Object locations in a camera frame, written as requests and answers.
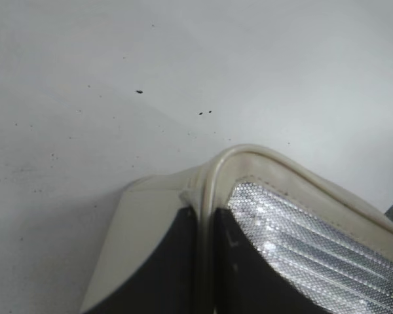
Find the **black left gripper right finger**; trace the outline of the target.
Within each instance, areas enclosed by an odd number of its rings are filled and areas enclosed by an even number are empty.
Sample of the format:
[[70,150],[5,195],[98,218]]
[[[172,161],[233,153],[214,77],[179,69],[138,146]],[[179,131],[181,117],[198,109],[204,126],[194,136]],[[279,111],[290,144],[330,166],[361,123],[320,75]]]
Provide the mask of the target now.
[[318,312],[269,266],[226,209],[214,213],[214,301],[218,313]]

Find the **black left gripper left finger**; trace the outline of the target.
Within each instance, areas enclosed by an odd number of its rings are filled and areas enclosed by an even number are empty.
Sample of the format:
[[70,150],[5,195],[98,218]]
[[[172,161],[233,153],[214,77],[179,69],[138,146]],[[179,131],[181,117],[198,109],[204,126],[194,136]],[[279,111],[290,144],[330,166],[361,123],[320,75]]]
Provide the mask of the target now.
[[166,235],[145,262],[91,313],[192,313],[194,209],[177,211]]

